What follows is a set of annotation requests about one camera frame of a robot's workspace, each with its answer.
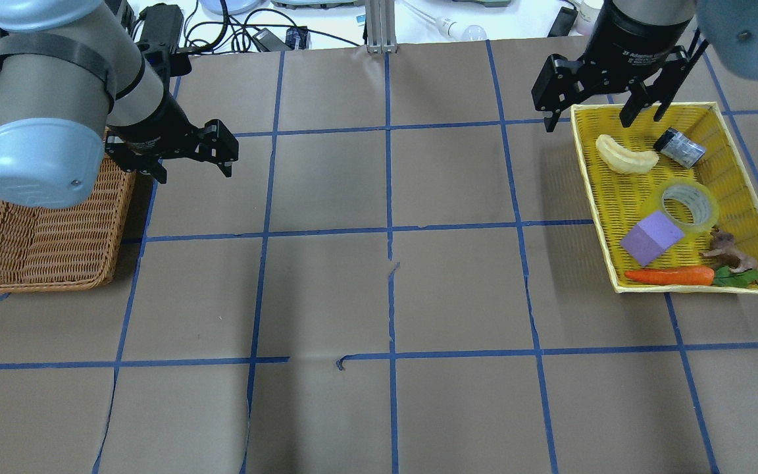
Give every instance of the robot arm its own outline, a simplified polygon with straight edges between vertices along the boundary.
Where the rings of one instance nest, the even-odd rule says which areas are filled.
[[[700,30],[688,50],[676,45],[698,14]],[[572,104],[599,93],[631,93],[620,120],[630,126],[640,111],[661,102],[662,118],[692,66],[712,43],[728,69],[758,79],[758,0],[605,0],[584,54],[575,61],[552,54],[532,88],[536,110],[554,130]],[[655,73],[652,84],[645,81]]]
[[[105,154],[165,181],[160,158],[225,175],[238,143],[219,120],[190,123],[103,0],[0,0],[0,198],[69,207]],[[124,142],[124,147],[117,146]]]

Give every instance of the light bulb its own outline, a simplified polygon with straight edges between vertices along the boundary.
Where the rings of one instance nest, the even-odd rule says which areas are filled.
[[[487,39],[487,31],[477,24],[467,26],[466,30],[461,33],[461,41],[482,41]]]
[[[440,33],[443,33],[444,35],[449,36],[454,40],[478,41],[487,39],[487,32],[485,32],[484,28],[478,26],[477,24],[470,24],[464,28],[463,24],[454,21],[454,19],[446,17],[437,18],[434,21],[434,24],[437,25],[437,29],[440,31]]]

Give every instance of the toy banana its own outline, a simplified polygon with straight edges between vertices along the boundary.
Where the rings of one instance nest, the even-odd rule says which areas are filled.
[[[617,144],[610,135],[599,135],[595,147],[601,159],[610,169],[622,174],[644,174],[649,172],[659,161],[659,154],[653,150],[635,152]]]

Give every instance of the purple sponge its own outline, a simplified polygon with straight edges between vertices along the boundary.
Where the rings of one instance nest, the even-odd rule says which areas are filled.
[[[634,225],[621,244],[645,267],[682,238],[683,231],[662,211],[655,211]]]

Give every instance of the tape roll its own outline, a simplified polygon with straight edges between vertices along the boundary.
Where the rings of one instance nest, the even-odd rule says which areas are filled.
[[[692,222],[683,222],[674,217],[665,204],[667,200],[680,202],[688,208]],[[683,231],[684,237],[680,242],[692,242],[709,232],[719,221],[719,201],[706,186],[688,178],[670,178],[657,186],[644,201],[640,213],[646,217],[658,210]]]

